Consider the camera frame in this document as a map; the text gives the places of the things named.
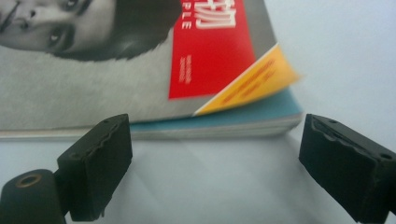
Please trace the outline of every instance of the red banner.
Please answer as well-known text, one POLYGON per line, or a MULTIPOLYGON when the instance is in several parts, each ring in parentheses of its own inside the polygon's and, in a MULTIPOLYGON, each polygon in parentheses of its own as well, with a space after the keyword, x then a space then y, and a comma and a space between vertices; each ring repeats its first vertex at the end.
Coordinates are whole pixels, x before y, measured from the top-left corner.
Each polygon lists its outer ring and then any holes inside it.
POLYGON ((169 99, 216 94, 255 61, 243 0, 181 0, 169 99))

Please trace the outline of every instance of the magazine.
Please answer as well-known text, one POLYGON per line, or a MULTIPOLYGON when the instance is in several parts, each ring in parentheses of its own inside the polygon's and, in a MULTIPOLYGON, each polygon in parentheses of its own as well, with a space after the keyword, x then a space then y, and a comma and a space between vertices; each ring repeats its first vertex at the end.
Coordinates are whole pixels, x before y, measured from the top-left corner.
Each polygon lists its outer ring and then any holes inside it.
POLYGON ((2 133, 202 116, 298 79, 262 0, 43 1, 0 3, 2 133))

